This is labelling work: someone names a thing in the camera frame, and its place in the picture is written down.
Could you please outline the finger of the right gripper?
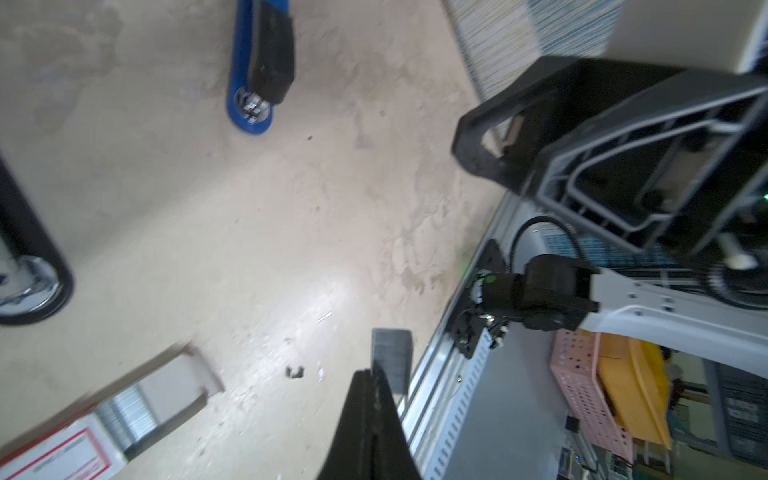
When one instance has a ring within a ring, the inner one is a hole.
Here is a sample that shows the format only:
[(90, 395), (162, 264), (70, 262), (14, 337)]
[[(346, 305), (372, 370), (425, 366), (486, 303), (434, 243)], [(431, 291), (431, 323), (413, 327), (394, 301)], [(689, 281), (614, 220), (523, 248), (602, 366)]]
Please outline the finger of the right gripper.
[(591, 153), (604, 136), (588, 139), (598, 119), (584, 115), (597, 104), (606, 79), (601, 58), (543, 56), (511, 85), (461, 117), (452, 154), (468, 173), (511, 192), (536, 192), (555, 148)]

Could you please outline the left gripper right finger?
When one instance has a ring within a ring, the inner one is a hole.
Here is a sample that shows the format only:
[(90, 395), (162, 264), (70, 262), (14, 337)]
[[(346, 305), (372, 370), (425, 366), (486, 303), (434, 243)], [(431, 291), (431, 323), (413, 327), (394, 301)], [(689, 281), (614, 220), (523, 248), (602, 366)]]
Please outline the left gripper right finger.
[(410, 452), (384, 371), (373, 369), (373, 439), (371, 442), (372, 479), (420, 480)]

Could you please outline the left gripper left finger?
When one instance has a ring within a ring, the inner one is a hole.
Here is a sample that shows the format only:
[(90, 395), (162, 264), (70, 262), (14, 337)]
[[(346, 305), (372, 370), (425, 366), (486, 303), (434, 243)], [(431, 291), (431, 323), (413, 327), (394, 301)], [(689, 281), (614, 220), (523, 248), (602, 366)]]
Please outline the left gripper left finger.
[(354, 373), (326, 460), (317, 479), (371, 479), (374, 382), (370, 370)]

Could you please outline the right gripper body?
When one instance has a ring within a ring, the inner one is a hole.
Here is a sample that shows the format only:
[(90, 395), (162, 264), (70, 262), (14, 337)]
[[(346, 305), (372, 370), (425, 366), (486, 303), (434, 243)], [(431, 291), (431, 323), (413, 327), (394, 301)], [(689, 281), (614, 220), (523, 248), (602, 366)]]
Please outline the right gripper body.
[(572, 226), (679, 262), (767, 250), (767, 79), (657, 65), (530, 67), (521, 190)]

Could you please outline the red white staple box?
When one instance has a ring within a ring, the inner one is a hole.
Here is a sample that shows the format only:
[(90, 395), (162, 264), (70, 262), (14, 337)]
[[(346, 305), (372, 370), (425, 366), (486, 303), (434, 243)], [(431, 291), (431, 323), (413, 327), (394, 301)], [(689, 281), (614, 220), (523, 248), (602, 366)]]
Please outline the red white staple box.
[(111, 479), (225, 386), (202, 351), (173, 345), (1, 448), (3, 479)]

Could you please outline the black stapler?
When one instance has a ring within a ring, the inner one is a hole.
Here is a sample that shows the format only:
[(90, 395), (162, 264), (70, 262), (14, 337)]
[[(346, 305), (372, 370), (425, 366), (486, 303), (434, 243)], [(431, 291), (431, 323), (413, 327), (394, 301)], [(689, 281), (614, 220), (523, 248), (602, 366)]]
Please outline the black stapler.
[(74, 276), (6, 164), (1, 165), (1, 324), (26, 326), (61, 311)]

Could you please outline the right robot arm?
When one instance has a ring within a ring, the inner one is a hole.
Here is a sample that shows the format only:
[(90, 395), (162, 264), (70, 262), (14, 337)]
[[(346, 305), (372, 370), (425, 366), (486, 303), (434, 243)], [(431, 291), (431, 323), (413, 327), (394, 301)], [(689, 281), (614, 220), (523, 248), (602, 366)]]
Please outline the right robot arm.
[(767, 5), (626, 1), (599, 57), (543, 55), (465, 114), (468, 173), (545, 212), (568, 236), (659, 246), (690, 294), (542, 254), (479, 313), (582, 329), (767, 374)]

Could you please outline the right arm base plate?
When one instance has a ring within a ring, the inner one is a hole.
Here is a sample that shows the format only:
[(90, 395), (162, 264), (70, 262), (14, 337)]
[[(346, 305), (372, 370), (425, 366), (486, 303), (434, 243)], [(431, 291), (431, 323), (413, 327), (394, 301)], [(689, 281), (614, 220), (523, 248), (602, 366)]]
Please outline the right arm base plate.
[(480, 249), (478, 259), (459, 289), (458, 300), (448, 318), (447, 332), (458, 352), (466, 359), (473, 357), (489, 323), (490, 314), (482, 306), (483, 284), (487, 278), (494, 280), (507, 269), (499, 243), (490, 239)]

